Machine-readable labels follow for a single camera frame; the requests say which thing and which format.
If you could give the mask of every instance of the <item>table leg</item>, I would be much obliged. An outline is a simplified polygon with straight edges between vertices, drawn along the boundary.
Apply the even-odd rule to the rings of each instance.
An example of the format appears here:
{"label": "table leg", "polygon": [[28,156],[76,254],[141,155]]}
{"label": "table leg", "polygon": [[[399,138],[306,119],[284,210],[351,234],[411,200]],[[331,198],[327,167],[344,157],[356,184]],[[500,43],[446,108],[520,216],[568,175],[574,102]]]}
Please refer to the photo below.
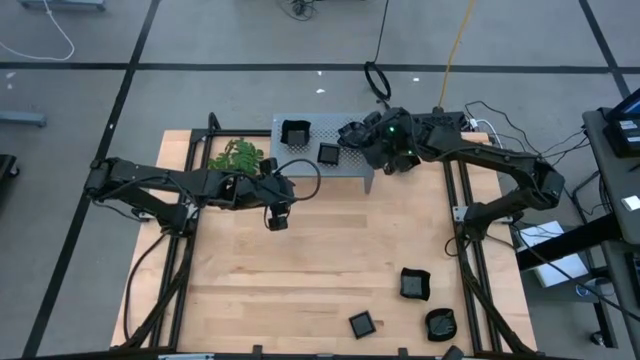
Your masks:
{"label": "table leg", "polygon": [[371,172],[364,176],[364,193],[369,195],[371,192],[371,186],[373,185],[373,176],[375,175],[375,171],[371,169]]}

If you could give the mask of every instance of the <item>perforated metal shelf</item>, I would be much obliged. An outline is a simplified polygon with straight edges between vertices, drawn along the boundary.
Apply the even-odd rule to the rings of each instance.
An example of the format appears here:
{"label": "perforated metal shelf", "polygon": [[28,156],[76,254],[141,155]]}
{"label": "perforated metal shelf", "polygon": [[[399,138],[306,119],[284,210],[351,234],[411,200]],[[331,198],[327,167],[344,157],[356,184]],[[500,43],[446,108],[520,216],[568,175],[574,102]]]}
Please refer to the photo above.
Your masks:
{"label": "perforated metal shelf", "polygon": [[[317,164],[323,177],[363,177],[365,191],[373,179],[373,169],[367,164],[364,156],[357,150],[340,148],[338,165],[319,164],[318,150],[320,143],[337,144],[338,129],[352,121],[362,121],[367,114],[276,114],[271,128],[270,156],[278,159],[278,164],[304,158]],[[285,120],[306,120],[311,123],[309,143],[305,146],[289,146],[282,144],[282,122]],[[305,163],[293,164],[282,171],[291,177],[313,177],[315,171]]]}

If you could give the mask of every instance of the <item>white cable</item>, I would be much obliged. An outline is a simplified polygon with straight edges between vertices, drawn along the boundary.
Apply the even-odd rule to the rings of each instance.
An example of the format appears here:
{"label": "white cable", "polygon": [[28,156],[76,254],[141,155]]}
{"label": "white cable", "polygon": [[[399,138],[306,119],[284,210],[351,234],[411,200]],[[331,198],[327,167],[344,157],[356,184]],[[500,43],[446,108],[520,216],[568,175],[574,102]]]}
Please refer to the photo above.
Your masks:
{"label": "white cable", "polygon": [[500,146],[500,149],[504,149],[504,146],[502,146],[502,142],[500,141],[500,136],[498,136],[498,132],[493,127],[493,125],[491,125],[489,121],[485,119],[471,119],[469,120],[469,123],[471,123],[471,127],[473,127],[474,129],[479,127],[478,124],[481,124],[481,123],[489,125],[489,127],[491,128],[491,131],[493,132],[493,136],[496,138],[496,141],[498,142],[498,146]]}
{"label": "white cable", "polygon": [[53,58],[53,57],[48,57],[48,56],[31,56],[31,55],[27,55],[27,54],[23,54],[19,51],[13,50],[10,47],[6,46],[5,44],[3,44],[0,41],[0,46],[3,47],[5,50],[7,50],[8,52],[14,54],[14,55],[18,55],[27,59],[32,59],[32,60],[50,60],[50,61],[67,61],[71,58],[71,56],[73,56],[73,53],[76,51],[76,47],[73,45],[73,42],[71,41],[71,39],[69,39],[69,37],[67,36],[67,34],[65,34],[65,32],[62,30],[62,28],[60,27],[60,25],[58,25],[58,22],[56,21],[56,19],[53,18],[53,11],[51,11],[51,9],[49,9],[49,4],[47,3],[47,0],[42,0],[42,2],[44,3],[44,7],[47,9],[47,15],[49,15],[49,18],[51,18],[51,22],[53,22],[53,25],[55,25],[58,30],[60,31],[60,33],[62,34],[62,36],[64,36],[64,38],[67,40],[67,42],[69,43],[69,45],[71,46],[71,51],[69,52],[69,55],[65,56],[64,58]]}

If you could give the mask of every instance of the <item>desk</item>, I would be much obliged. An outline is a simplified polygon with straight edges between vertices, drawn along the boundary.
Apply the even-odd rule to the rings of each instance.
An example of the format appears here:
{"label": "desk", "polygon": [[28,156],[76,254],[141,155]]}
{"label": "desk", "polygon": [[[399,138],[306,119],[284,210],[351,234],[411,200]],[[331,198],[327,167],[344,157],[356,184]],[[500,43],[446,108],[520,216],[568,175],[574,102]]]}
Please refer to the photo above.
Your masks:
{"label": "desk", "polygon": [[[620,159],[614,155],[602,133],[606,122],[599,111],[586,112],[582,118],[600,174],[611,199],[613,213],[547,241],[544,243],[546,245],[535,246],[534,249],[545,259],[553,261],[600,245],[607,263],[605,275],[608,275],[613,283],[619,304],[634,314],[640,314],[640,306],[635,299],[631,277],[624,259],[626,252],[640,252],[640,211],[629,212],[620,201],[631,195],[640,195],[640,171],[629,172],[629,169],[638,164],[640,159]],[[592,175],[588,181],[596,176],[597,174]],[[540,264],[539,261],[532,261],[528,253],[520,253],[518,258],[521,270]],[[596,308],[596,314],[605,338],[605,345],[617,347],[615,335],[607,321],[607,310]],[[628,316],[624,316],[624,321],[634,353],[640,358],[640,323]]]}
{"label": "desk", "polygon": [[[165,132],[156,166],[182,170],[190,135],[190,131]],[[487,141],[485,134],[465,138]],[[245,139],[268,153],[269,138]],[[216,136],[210,156],[221,152],[228,140]],[[469,166],[469,176],[477,201],[501,196],[495,172]],[[314,187],[314,179],[294,180],[298,196]],[[154,194],[165,201],[177,197]],[[510,240],[504,225],[493,225],[489,233]],[[158,234],[155,222],[141,226],[134,261]],[[264,353],[396,355],[404,347],[410,355],[442,355],[455,344],[472,354],[458,262],[443,250],[451,237],[441,163],[379,176],[369,195],[362,192],[361,180],[323,179],[313,200],[294,204],[289,229],[280,232],[265,229],[261,209],[205,208],[177,349],[250,353],[253,345],[260,344]],[[523,342],[535,349],[513,251],[494,241],[483,246],[496,307]],[[165,242],[136,273],[131,331],[157,299],[166,251]],[[399,296],[403,267],[431,273],[428,302]],[[449,342],[426,340],[424,317],[438,307],[452,308],[456,314],[458,333]],[[489,350],[479,304],[477,309],[482,343]],[[377,332],[355,340],[347,319],[364,310],[371,313]],[[169,306],[165,320],[172,314]],[[160,345],[167,343],[169,323],[163,322]],[[121,309],[112,343],[123,341]]]}

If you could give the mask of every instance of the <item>black container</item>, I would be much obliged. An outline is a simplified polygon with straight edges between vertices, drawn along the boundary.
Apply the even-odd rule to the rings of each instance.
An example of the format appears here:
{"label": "black container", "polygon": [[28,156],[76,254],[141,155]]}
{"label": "black container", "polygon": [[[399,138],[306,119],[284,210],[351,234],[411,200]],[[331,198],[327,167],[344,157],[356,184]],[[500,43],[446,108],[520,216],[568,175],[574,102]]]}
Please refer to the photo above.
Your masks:
{"label": "black container", "polygon": [[318,163],[325,165],[338,165],[340,158],[340,146],[336,144],[320,143],[318,150]]}
{"label": "black container", "polygon": [[285,120],[282,122],[280,142],[287,145],[304,146],[309,143],[311,123],[304,120]]}

